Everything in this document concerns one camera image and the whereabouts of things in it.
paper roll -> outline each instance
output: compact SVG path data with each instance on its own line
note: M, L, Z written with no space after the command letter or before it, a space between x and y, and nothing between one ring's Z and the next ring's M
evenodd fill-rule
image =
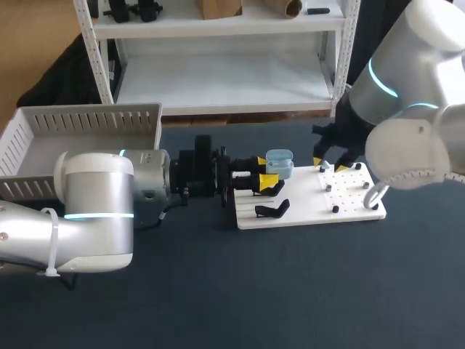
M302 10L301 0L263 0L286 18L295 18Z

black bracket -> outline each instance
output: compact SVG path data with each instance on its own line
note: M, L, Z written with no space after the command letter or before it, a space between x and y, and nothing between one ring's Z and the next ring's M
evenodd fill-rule
M291 203L287 198L284 200L277 209L266 206L255 206L256 217L268 217L268 218L281 218L288 208L291 207Z

cardboard box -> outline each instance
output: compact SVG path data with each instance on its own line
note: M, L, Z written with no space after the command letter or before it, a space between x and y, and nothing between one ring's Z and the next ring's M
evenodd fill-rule
M196 0L204 20L242 15L242 0Z

white shelf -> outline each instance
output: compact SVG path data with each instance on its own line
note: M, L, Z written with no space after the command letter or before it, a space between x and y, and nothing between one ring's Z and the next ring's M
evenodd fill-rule
M165 116L331 108L318 57L306 52L130 58L117 103L153 102Z
M288 20L261 1L245 1L241 16L218 20L202 20L195 0L162 1L164 11L155 22L143 23L131 16L127 23L100 16L94 26L97 39L172 38L193 36L227 36L266 33L302 33L337 31L344 25L344 16L337 0L309 0L311 7L328 7L327 15L307 15L306 9Z

small blue container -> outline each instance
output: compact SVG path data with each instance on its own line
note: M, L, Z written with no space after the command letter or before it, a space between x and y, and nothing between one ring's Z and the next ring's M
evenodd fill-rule
M294 170L293 153L289 149L272 149L267 152L267 174L278 174L280 180L291 178Z

